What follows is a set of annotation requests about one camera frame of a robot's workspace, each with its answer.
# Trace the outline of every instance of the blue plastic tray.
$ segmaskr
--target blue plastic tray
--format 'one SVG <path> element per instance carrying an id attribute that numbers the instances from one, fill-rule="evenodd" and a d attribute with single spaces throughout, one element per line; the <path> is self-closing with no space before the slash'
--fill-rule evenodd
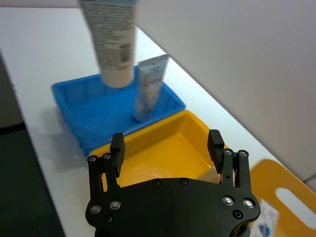
<path id="1" fill-rule="evenodd" d="M 100 75 L 52 86 L 64 119 L 86 156 L 109 143 L 116 132 L 126 135 L 184 110 L 184 103 L 163 83 L 154 116 L 146 122 L 136 121 L 133 111 L 137 80 L 138 68 L 135 67 L 135 80 L 124 88 L 106 86 Z"/>

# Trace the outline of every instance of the yellow plastic tray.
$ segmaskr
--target yellow plastic tray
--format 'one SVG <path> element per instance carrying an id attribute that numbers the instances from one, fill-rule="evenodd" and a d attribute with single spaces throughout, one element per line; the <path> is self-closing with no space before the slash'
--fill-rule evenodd
<path id="1" fill-rule="evenodd" d="M 209 128 L 189 111 L 125 136 L 125 159 L 118 184 L 121 187 L 155 178 L 197 179 L 213 166 L 207 150 Z M 102 156 L 110 144 L 91 152 Z"/>
<path id="2" fill-rule="evenodd" d="M 274 237 L 316 237 L 316 230 L 307 227 L 276 196 L 277 188 L 288 189 L 316 213 L 316 194 L 312 190 L 273 160 L 261 161 L 250 175 L 252 192 L 257 199 L 263 198 L 280 212 Z"/>

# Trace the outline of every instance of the white table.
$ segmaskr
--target white table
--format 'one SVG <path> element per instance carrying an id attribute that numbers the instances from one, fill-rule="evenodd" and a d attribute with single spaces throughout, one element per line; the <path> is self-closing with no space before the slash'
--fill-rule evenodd
<path id="1" fill-rule="evenodd" d="M 0 48 L 27 130 L 67 236 L 94 236 L 85 220 L 89 201 L 85 157 L 59 114 L 51 86 L 99 73 L 78 9 L 0 8 Z M 164 54 L 137 30 L 135 63 Z M 250 167 L 272 156 L 246 129 L 170 60 L 165 82 L 233 149 L 250 153 Z"/>

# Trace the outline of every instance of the tube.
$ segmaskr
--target tube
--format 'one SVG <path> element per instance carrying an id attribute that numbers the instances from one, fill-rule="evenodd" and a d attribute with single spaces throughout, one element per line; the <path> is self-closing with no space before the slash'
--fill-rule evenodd
<path id="1" fill-rule="evenodd" d="M 153 116 L 168 59 L 169 55 L 165 54 L 138 64 L 139 79 L 134 118 L 140 122 Z"/>
<path id="2" fill-rule="evenodd" d="M 136 0 L 79 0 L 91 31 L 102 81 L 124 87 L 134 78 Z"/>

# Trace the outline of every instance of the toothpaste tube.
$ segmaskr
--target toothpaste tube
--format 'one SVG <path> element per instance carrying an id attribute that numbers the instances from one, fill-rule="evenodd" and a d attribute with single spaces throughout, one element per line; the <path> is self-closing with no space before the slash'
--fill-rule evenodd
<path id="1" fill-rule="evenodd" d="M 138 64 L 134 117 L 140 122 L 150 119 L 154 113 L 168 59 L 169 55 L 165 54 Z"/>
<path id="2" fill-rule="evenodd" d="M 260 208 L 261 213 L 252 225 L 250 237 L 273 237 L 279 212 L 263 199 L 260 201 Z"/>
<path id="3" fill-rule="evenodd" d="M 136 0 L 79 0 L 91 31 L 102 81 L 124 87 L 134 78 Z"/>

